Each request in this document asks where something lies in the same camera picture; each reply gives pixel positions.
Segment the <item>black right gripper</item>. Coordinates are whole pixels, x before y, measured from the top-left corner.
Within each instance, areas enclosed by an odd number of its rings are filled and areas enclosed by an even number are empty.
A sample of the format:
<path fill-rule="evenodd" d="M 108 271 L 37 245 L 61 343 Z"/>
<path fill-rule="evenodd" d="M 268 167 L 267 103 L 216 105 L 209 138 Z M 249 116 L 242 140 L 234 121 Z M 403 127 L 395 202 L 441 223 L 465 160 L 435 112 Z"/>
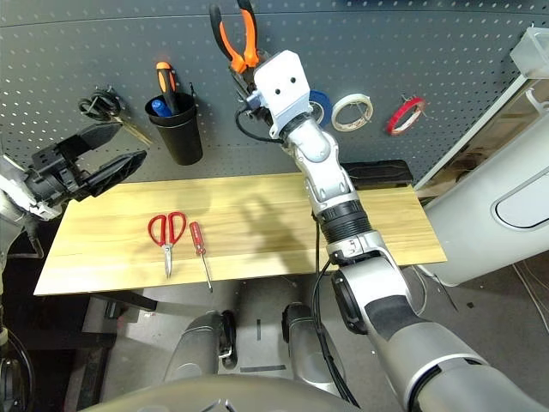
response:
<path fill-rule="evenodd" d="M 245 100 L 250 115 L 256 120 L 272 125 L 273 119 L 270 110 L 266 106 L 262 93 L 256 89 L 254 71 L 245 70 L 243 73 L 234 71 L 233 80 L 237 94 L 241 100 Z"/>

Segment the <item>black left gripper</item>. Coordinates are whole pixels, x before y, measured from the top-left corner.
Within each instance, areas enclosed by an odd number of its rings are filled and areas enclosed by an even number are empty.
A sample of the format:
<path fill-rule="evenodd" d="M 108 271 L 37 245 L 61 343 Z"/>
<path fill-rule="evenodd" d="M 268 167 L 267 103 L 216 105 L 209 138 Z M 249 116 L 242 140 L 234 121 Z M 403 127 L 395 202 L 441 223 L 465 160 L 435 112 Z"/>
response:
<path fill-rule="evenodd" d="M 91 175 L 76 165 L 80 155 L 107 144 L 117 133 L 118 122 L 94 124 L 41 149 L 32 156 L 29 189 L 44 202 L 81 201 L 123 182 L 145 161 L 146 151 L 121 154 Z"/>

